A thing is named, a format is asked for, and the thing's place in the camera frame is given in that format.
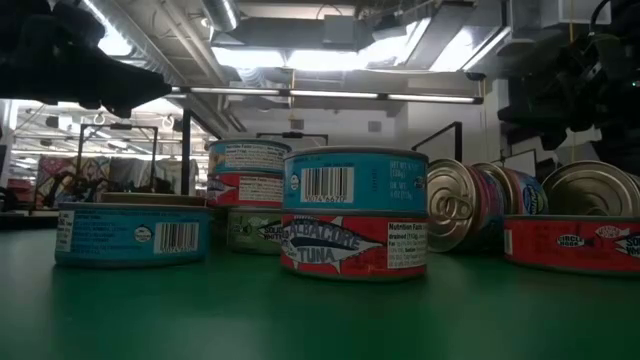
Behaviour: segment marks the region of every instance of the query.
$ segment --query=red tuna can label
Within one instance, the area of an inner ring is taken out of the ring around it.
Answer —
[[[284,215],[283,266],[299,273],[384,280],[426,270],[427,219]]]
[[[639,273],[638,219],[544,216],[507,218],[505,256],[565,270]]]
[[[282,206],[282,175],[229,173],[209,175],[209,206]]]

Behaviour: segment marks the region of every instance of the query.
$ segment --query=blue can label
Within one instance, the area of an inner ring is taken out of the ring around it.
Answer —
[[[285,209],[426,214],[427,164],[376,153],[311,154],[285,160]]]
[[[547,214],[549,212],[547,196],[540,183],[527,174],[509,170],[518,184],[523,215]]]
[[[209,227],[206,211],[62,210],[56,257],[140,261],[204,257]]]
[[[289,146],[259,140],[213,143],[209,148],[209,174],[259,171],[282,174]]]

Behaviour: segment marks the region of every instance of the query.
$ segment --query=blue tuna can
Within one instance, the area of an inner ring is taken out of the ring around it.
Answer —
[[[115,268],[202,260],[209,249],[211,219],[204,206],[63,203],[56,263]]]
[[[271,140],[219,140],[209,145],[209,175],[234,172],[282,174],[289,145]]]
[[[328,146],[285,157],[283,208],[427,215],[429,158],[406,150]]]

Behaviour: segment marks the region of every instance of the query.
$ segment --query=tuna can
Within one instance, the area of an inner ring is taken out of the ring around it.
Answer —
[[[542,186],[552,214],[640,216],[637,178],[609,164],[576,162],[553,172]]]
[[[509,216],[505,257],[570,272],[640,275],[640,218]]]
[[[219,140],[209,146],[209,175],[245,171],[282,174],[291,147],[271,140]]]
[[[209,206],[282,206],[282,175],[228,173],[208,178]]]
[[[111,268],[192,262],[205,257],[210,233],[204,206],[63,203],[55,259]]]
[[[538,215],[549,211],[547,196],[538,181],[525,173],[502,168],[493,164],[474,165],[480,171],[491,175],[504,190],[506,214]]]
[[[240,252],[280,254],[280,209],[238,207],[229,210],[227,245]]]
[[[401,280],[424,275],[425,217],[288,214],[281,264],[295,273],[337,280]]]
[[[283,208],[426,215],[423,154],[375,147],[329,146],[285,157]]]
[[[502,243],[505,195],[496,179],[455,160],[437,160],[427,189],[430,251],[483,251]]]

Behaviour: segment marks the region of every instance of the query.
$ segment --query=green can label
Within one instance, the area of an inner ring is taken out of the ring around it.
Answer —
[[[280,254],[282,215],[261,212],[230,212],[227,244],[235,250]]]

